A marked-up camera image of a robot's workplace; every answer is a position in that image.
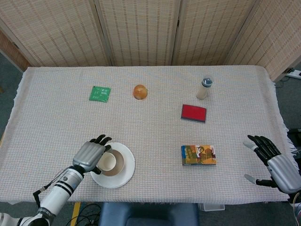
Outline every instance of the white plate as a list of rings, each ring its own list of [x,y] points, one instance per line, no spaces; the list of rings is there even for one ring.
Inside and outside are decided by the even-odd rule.
[[[96,174],[91,172],[93,180],[102,187],[106,188],[117,188],[125,185],[133,176],[135,171],[135,158],[130,149],[127,146],[112,142],[108,145],[111,145],[112,149],[119,151],[124,159],[124,167],[121,172],[115,176],[105,176],[104,174]]]

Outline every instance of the blue chair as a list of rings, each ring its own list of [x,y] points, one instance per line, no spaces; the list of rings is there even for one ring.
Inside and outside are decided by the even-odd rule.
[[[199,226],[198,205],[105,202],[99,226]]]

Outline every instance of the onion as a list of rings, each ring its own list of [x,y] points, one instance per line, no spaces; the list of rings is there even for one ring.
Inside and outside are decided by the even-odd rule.
[[[143,100],[147,96],[147,89],[144,85],[137,85],[134,88],[133,95],[137,100]]]

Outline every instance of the green package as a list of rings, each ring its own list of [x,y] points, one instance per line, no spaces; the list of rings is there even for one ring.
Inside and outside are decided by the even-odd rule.
[[[93,86],[89,100],[108,102],[110,91],[109,87]]]

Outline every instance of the table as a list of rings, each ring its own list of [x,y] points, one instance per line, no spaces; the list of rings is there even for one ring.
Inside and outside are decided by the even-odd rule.
[[[196,93],[214,76],[208,97]],[[143,84],[148,96],[132,91]],[[93,86],[110,87],[107,103],[89,101]],[[207,108],[206,122],[181,119],[182,104]],[[248,134],[271,138],[293,161],[275,88],[258,66],[28,68],[0,149],[0,201],[34,201],[32,192],[71,165],[81,145],[105,133],[135,156],[132,179],[118,189],[89,174],[71,201],[241,204],[284,201],[277,189],[255,186],[269,178]],[[215,146],[216,166],[182,166],[181,145]]]

